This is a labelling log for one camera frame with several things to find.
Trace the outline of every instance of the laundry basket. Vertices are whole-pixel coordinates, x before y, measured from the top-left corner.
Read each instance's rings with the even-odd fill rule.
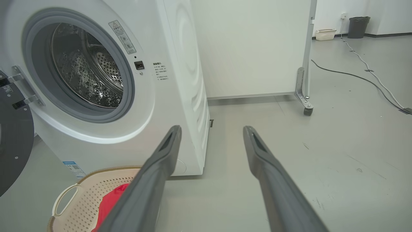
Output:
[[[54,203],[47,231],[90,232],[96,227],[102,198],[117,186],[130,183],[140,168],[141,166],[123,166],[97,170],[69,186]],[[76,192],[62,212],[58,213],[60,200],[73,188],[77,189]]]
[[[326,29],[316,31],[316,40],[333,40],[335,37],[336,29]]]

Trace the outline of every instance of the white washing machine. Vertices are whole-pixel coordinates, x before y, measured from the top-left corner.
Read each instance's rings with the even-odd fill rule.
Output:
[[[173,125],[173,175],[203,173],[210,116],[189,0],[0,4],[1,78],[26,98],[14,108],[30,107],[35,131],[77,177],[143,165]]]

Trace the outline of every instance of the warning label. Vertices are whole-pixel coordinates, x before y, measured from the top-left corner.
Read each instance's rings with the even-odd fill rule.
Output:
[[[153,63],[154,71],[156,72],[157,80],[168,80],[166,66],[161,62]]]
[[[123,30],[122,26],[120,25],[119,21],[113,21],[109,23],[110,27],[116,33],[117,37],[122,42],[124,48],[127,51],[127,54],[135,53],[136,49],[134,48],[133,44],[131,43],[129,37],[127,36],[126,32]]]

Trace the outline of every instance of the concrete floor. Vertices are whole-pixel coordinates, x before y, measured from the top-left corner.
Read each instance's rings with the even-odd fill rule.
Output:
[[[412,36],[347,39],[404,107],[412,107]],[[374,81],[340,39],[313,41],[318,65]],[[293,96],[211,101],[204,174],[166,182],[157,232],[269,231],[242,127],[253,126],[330,231],[412,231],[412,116],[352,76],[310,64],[311,117]],[[44,231],[77,179],[38,142],[0,197],[1,231]]]

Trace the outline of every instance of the trash can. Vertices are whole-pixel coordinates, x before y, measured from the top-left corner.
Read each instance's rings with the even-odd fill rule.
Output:
[[[369,23],[370,17],[354,17],[349,19],[348,38],[359,39],[363,38],[366,31],[366,26]]]

